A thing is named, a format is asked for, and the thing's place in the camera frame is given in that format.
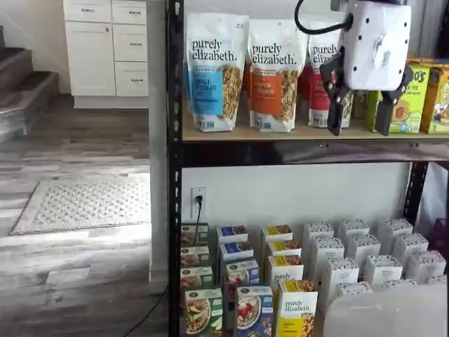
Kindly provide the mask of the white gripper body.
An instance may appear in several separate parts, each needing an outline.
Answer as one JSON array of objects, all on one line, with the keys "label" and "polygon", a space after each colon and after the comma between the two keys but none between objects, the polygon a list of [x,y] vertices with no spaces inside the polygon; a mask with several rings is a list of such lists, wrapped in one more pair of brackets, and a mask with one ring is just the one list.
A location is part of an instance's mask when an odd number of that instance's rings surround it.
[{"label": "white gripper body", "polygon": [[342,31],[344,80],[351,90],[394,91],[402,80],[412,8],[407,1],[350,1]]}]

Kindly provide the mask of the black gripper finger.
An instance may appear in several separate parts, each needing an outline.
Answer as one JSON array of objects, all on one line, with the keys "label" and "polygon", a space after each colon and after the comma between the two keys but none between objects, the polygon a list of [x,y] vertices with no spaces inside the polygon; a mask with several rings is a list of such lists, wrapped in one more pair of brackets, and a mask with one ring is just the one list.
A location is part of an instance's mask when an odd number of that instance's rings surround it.
[{"label": "black gripper finger", "polygon": [[328,94],[330,106],[328,111],[328,130],[339,136],[342,130],[344,99],[352,94],[344,75],[345,48],[339,51],[320,66],[323,88]]},{"label": "black gripper finger", "polygon": [[382,91],[382,99],[377,104],[375,130],[384,136],[389,135],[393,110],[413,78],[413,71],[409,65],[405,66],[402,75],[402,80],[398,88],[394,91]]}]

